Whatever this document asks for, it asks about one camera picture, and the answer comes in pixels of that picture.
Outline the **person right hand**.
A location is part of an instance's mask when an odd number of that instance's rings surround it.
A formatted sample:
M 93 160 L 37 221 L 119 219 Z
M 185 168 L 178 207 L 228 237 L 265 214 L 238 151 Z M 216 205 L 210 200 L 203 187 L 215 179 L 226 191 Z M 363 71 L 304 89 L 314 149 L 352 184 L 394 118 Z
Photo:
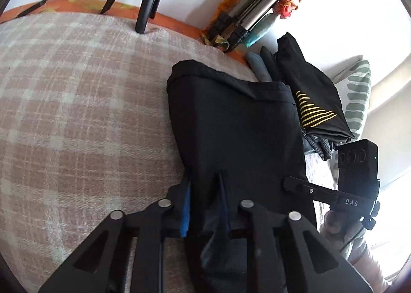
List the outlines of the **person right hand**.
M 328 211 L 320 226 L 320 234 L 352 265 L 367 249 L 365 228 L 361 221 L 354 222 L 346 213 Z

